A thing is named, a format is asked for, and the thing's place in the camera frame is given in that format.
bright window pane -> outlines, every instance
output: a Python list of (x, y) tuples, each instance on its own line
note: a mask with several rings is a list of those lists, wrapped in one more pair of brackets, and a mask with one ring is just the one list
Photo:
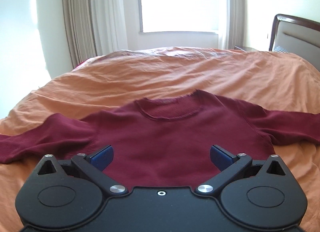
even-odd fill
[(218, 30), (218, 0), (141, 0), (144, 32)]

orange bed sheet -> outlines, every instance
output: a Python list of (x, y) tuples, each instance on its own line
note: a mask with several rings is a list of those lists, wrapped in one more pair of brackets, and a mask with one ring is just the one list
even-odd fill
[[(297, 55), (171, 47), (89, 59), (27, 95), (0, 121), (0, 133), (23, 133), (54, 113), (80, 119), (142, 97), (176, 97), (195, 89), (269, 110), (320, 113), (320, 72)], [(274, 148), (307, 195), (302, 228), (320, 231), (319, 148), (305, 141)], [(15, 196), (38, 161), (30, 156), (0, 165), (0, 231), (22, 228)]]

sweatshirt's left sleeve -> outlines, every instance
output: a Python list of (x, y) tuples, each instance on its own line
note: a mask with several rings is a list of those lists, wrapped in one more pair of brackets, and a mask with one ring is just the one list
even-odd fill
[(238, 100), (243, 117), (257, 132), (268, 135), (274, 145), (288, 145), (301, 140), (320, 144), (320, 114), (269, 111)]

maroon sweatshirt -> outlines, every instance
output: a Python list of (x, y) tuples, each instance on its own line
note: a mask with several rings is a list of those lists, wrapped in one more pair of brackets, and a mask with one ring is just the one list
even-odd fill
[(114, 160), (103, 172), (128, 188), (195, 187), (219, 172), (209, 157), (214, 144), (263, 160), (274, 154), (272, 144), (319, 143), (319, 128), (320, 114), (268, 111), (196, 90), (179, 98), (136, 100), (81, 120), (53, 114), (21, 135), (0, 135), (0, 163), (31, 154), (70, 159), (112, 145)]

curtain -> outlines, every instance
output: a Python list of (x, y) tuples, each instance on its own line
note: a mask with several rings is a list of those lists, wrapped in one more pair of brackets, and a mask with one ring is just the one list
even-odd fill
[(63, 14), (73, 67), (97, 56), (90, 0), (62, 0)]
[(243, 45), (245, 0), (219, 0), (219, 49)]
[(123, 0), (90, 0), (97, 55), (128, 49)]

